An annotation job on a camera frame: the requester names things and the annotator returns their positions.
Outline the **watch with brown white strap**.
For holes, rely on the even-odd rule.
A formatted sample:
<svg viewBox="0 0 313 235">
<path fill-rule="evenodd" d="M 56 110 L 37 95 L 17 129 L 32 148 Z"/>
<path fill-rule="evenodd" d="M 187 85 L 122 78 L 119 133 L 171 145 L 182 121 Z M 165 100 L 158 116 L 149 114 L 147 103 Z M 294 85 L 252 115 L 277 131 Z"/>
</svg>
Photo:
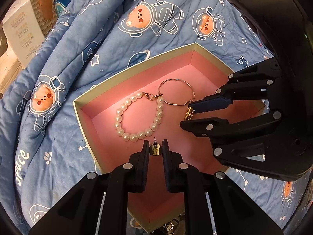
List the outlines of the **watch with brown white strap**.
<svg viewBox="0 0 313 235">
<path fill-rule="evenodd" d="M 160 235 L 185 235 L 186 234 L 186 222 L 185 215 L 179 215 L 177 218 L 165 223 L 163 226 L 155 230 L 154 234 Z"/>
</svg>

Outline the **rose gold bangle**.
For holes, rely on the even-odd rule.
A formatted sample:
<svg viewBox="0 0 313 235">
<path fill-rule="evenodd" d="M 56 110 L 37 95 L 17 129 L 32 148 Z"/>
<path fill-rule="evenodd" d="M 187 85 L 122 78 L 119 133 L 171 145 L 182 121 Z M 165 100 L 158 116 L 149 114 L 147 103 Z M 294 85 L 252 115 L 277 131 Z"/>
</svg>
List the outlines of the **rose gold bangle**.
<svg viewBox="0 0 313 235">
<path fill-rule="evenodd" d="M 166 79 L 160 83 L 157 93 L 170 106 L 185 106 L 195 100 L 195 90 L 190 83 L 183 79 Z"/>
</svg>

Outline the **gold stud earring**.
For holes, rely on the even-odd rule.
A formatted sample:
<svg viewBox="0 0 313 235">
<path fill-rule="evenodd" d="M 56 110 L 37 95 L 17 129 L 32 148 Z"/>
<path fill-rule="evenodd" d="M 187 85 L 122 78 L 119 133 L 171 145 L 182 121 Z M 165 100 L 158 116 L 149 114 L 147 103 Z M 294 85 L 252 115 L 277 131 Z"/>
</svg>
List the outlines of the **gold stud earring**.
<svg viewBox="0 0 313 235">
<path fill-rule="evenodd" d="M 149 147 L 149 153 L 152 156 L 159 156 L 162 154 L 162 146 L 157 143 L 156 138 L 154 138 L 153 143 Z"/>
</svg>

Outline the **green box pink interior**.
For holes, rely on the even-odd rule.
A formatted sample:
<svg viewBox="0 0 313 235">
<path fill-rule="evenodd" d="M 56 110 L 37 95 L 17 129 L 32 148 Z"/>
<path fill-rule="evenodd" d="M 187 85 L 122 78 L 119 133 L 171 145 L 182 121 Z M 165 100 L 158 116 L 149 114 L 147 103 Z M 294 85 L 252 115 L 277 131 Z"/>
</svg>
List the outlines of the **green box pink interior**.
<svg viewBox="0 0 313 235">
<path fill-rule="evenodd" d="M 125 142 L 114 128 L 116 109 L 126 98 L 138 93 L 156 94 L 160 83 L 179 78 L 187 81 L 195 90 L 195 100 L 214 94 L 226 84 L 233 70 L 198 43 L 173 49 L 150 58 L 104 80 L 73 101 L 78 124 L 85 142 L 103 173 L 113 171 L 128 161 L 132 153 L 143 147 L 143 140 Z M 134 134 L 147 129 L 156 116 L 157 101 L 145 96 L 131 104 L 122 115 L 122 129 Z M 226 109 L 196 114 L 195 119 L 218 117 L 230 123 L 246 120 L 263 113 L 265 105 L 260 100 L 234 101 Z M 227 168 L 214 157 L 209 138 L 195 137 L 183 130 L 186 106 L 163 105 L 161 124 L 152 136 L 161 144 L 168 140 L 171 151 L 180 153 L 183 160 L 208 174 Z M 128 196 L 130 215 L 147 232 L 183 213 L 183 194 L 170 194 L 166 190 L 161 156 L 151 156 L 148 162 L 148 179 L 143 193 Z"/>
</svg>

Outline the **blue astronaut bear quilt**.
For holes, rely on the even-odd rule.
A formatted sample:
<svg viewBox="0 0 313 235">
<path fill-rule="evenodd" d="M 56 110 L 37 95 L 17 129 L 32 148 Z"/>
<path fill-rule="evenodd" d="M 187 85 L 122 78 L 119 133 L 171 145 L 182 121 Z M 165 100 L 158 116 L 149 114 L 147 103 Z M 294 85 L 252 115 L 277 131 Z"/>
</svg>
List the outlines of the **blue astronaut bear quilt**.
<svg viewBox="0 0 313 235">
<path fill-rule="evenodd" d="M 1 100 L 1 207 L 17 232 L 30 233 L 89 172 L 107 174 L 96 164 L 85 142 L 73 101 L 125 69 L 194 43 L 233 73 L 273 57 L 229 0 L 69 3 L 36 56 Z M 144 131 L 126 133 L 122 115 L 143 96 L 156 100 L 156 116 Z M 158 93 L 138 92 L 126 98 L 116 109 L 114 128 L 118 136 L 125 142 L 147 141 L 145 138 L 161 124 L 164 104 Z M 227 170 L 222 172 L 283 234 L 298 232 L 312 213 L 312 166 L 294 181 L 223 166 Z"/>
</svg>

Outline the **white printed cardboard box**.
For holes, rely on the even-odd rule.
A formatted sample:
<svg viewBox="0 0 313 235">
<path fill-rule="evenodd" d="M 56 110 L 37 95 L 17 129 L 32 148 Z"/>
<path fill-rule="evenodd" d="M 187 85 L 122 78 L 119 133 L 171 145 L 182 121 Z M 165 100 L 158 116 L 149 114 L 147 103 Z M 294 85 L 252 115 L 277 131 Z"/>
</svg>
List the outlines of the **white printed cardboard box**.
<svg viewBox="0 0 313 235">
<path fill-rule="evenodd" d="M 26 67 L 45 38 L 37 22 L 30 0 L 15 0 L 3 18 L 8 44 Z"/>
</svg>

